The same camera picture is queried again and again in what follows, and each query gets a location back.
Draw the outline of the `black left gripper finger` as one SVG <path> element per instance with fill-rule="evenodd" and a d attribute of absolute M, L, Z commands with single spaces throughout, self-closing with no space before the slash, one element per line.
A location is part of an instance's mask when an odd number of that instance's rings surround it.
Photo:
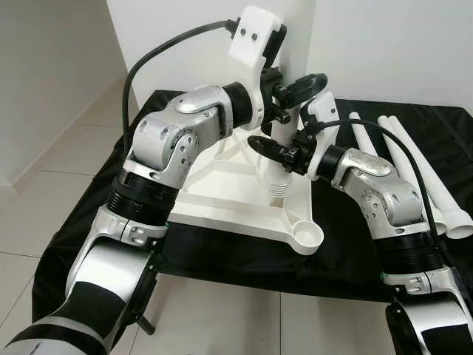
<path fill-rule="evenodd" d="M 328 85 L 327 74 L 315 73 L 298 78 L 293 84 L 285 87 L 285 105 L 298 106 L 314 98 Z"/>

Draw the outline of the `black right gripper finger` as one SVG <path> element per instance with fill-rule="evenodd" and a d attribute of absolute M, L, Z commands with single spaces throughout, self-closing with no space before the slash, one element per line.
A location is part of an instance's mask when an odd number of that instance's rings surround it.
<path fill-rule="evenodd" d="M 296 165 L 296 149 L 282 146 L 274 139 L 264 138 L 264 136 L 250 136 L 248 145 L 258 155 L 280 163 L 283 167 L 293 168 Z"/>

